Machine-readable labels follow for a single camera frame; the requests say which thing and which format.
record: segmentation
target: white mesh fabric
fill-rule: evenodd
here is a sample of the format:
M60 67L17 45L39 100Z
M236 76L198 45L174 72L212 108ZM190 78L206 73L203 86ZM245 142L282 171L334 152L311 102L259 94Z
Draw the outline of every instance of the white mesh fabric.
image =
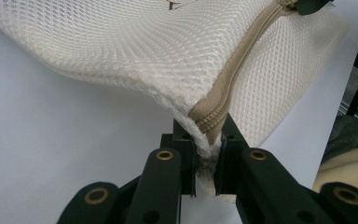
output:
M182 2L0 0L0 29L64 75L153 95L208 157L187 113L269 0Z
M220 141L209 146L187 114L270 1L0 0L0 29L63 75L152 95L210 159ZM345 33L346 25L328 11L295 13L256 42L230 108L251 146L288 113ZM206 172L203 179L211 177Z
M321 10L281 17L257 41L230 108L249 146L257 147L289 113L346 31L339 17Z

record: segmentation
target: zipper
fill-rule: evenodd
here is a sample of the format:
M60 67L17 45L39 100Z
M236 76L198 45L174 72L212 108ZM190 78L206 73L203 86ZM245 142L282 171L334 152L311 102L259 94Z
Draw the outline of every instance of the zipper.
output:
M200 100L188 113L200 131L206 133L210 145L221 133L235 81L253 45L280 16L287 16L296 11L295 2L296 0L274 0L263 9L228 59L206 98Z

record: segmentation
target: beige fabric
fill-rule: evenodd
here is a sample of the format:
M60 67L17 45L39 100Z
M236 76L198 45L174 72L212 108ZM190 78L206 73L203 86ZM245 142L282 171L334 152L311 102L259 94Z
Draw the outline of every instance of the beige fabric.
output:
M358 148L323 163L313 189L320 191L325 183L343 182L358 188Z
M269 4L246 31L206 98L201 99L188 113L201 132L206 133L210 145L221 133L230 106L233 86L252 46L280 16L294 12L293 8L283 7L278 0Z

